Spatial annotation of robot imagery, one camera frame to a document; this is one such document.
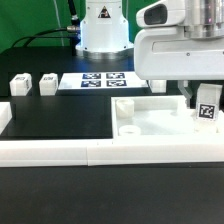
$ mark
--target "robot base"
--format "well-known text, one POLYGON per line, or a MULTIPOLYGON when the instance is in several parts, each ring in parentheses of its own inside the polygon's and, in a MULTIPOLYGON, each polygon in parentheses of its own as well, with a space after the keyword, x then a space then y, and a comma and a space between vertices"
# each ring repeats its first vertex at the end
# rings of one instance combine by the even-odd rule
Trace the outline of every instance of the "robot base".
POLYGON ((115 52, 91 52, 87 50, 81 49, 79 46, 76 47, 76 55, 96 59, 96 60, 114 60, 114 59, 121 59, 128 56, 132 56, 134 54, 133 44, 130 43, 130 47, 122 50, 122 51, 115 51, 115 52))

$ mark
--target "cube with marker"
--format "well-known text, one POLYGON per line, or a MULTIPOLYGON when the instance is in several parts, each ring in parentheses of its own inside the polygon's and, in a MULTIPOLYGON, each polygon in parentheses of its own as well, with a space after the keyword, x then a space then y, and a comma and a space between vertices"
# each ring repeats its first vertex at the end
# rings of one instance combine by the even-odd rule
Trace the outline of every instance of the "cube with marker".
POLYGON ((12 96, 26 96, 32 88, 32 77, 29 73, 17 74, 10 81, 12 96))
POLYGON ((39 82, 39 86, 41 96, 55 95, 58 89, 58 75, 55 73, 44 74, 39 82))

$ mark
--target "black cable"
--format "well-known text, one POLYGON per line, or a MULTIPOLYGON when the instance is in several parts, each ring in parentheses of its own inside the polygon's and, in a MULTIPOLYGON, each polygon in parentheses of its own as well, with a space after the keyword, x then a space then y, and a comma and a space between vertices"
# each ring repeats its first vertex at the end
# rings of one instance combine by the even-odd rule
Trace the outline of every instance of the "black cable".
POLYGON ((50 33, 62 32, 62 31, 67 31, 67 28, 58 28, 58 29, 46 30, 46 31, 42 31, 40 33, 37 33, 37 34, 34 35, 34 38, 31 37, 29 40, 27 40, 24 43, 23 47, 27 47, 35 39, 35 36, 42 36, 42 35, 46 35, 46 34, 50 34, 50 33))
POLYGON ((75 16, 77 13, 76 13, 75 4, 73 0, 68 0, 68 5, 69 5, 71 16, 75 16))
POLYGON ((68 6, 69 6, 69 11, 71 13, 71 23, 74 26, 80 25, 80 20, 78 18, 76 9, 75 9, 75 4, 73 0, 68 0, 68 6))
POLYGON ((15 45, 18 43, 18 42, 20 42, 20 41, 22 41, 22 40, 25 40, 25 39, 32 39, 32 41, 33 40, 35 40, 35 39, 47 39, 47 38, 49 38, 49 39, 53 39, 53 38, 68 38, 68 39, 71 39, 71 38, 73 38, 72 36, 55 36, 55 37, 48 37, 48 36, 46 36, 46 37, 44 37, 44 36, 27 36, 27 37, 22 37, 22 38, 20 38, 20 39, 18 39, 17 41, 15 41, 13 44, 12 44, 12 46, 11 46, 11 48, 13 48, 13 47, 15 47, 15 45))

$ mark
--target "white base structure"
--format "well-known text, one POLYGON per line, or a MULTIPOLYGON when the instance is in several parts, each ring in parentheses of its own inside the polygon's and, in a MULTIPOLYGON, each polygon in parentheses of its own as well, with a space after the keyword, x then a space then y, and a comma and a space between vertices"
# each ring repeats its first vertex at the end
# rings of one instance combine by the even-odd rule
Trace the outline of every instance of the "white base structure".
POLYGON ((122 14, 122 0, 86 0, 77 55, 93 59, 114 59, 133 51, 128 21, 122 14))

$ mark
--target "cable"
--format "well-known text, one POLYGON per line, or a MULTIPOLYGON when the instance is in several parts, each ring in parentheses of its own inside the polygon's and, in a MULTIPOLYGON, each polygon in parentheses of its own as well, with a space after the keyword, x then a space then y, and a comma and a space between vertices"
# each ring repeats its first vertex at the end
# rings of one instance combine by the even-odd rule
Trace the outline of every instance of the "cable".
MULTIPOLYGON (((59 12, 58 12, 57 1, 53 0, 53 2, 54 2, 54 7, 55 7, 55 13, 56 13, 57 21, 58 21, 58 27, 61 28, 61 21, 60 21, 59 12)), ((62 44, 62 46, 65 46, 63 39, 61 39, 61 44, 62 44)))
POLYGON ((33 40, 35 40, 35 39, 47 39, 47 38, 49 38, 49 39, 53 39, 53 38, 68 38, 68 39, 71 39, 71 38, 73 38, 72 36, 54 36, 54 37, 48 37, 48 36, 46 36, 46 37, 44 37, 44 36, 27 36, 27 37, 22 37, 22 38, 20 38, 20 39, 18 39, 17 41, 15 41, 13 44, 12 44, 12 46, 11 46, 11 48, 13 48, 13 47, 15 47, 15 45, 18 43, 18 42, 20 42, 20 41, 22 41, 22 40, 25 40, 25 39, 32 39, 32 41, 33 40))
POLYGON ((80 20, 78 18, 78 15, 77 15, 77 12, 76 12, 76 9, 75 9, 75 4, 74 4, 74 1, 73 0, 68 0, 68 6, 69 6, 69 10, 70 10, 70 13, 71 13, 71 23, 72 25, 74 26, 77 26, 80 24, 80 20))
POLYGON ((23 47, 27 47, 30 44, 30 42, 32 42, 33 39, 35 39, 35 36, 42 36, 45 34, 56 33, 56 32, 61 32, 61 31, 67 31, 67 28, 58 28, 58 29, 46 30, 46 31, 37 33, 33 36, 34 38, 32 38, 32 36, 31 36, 31 38, 24 43, 23 47))

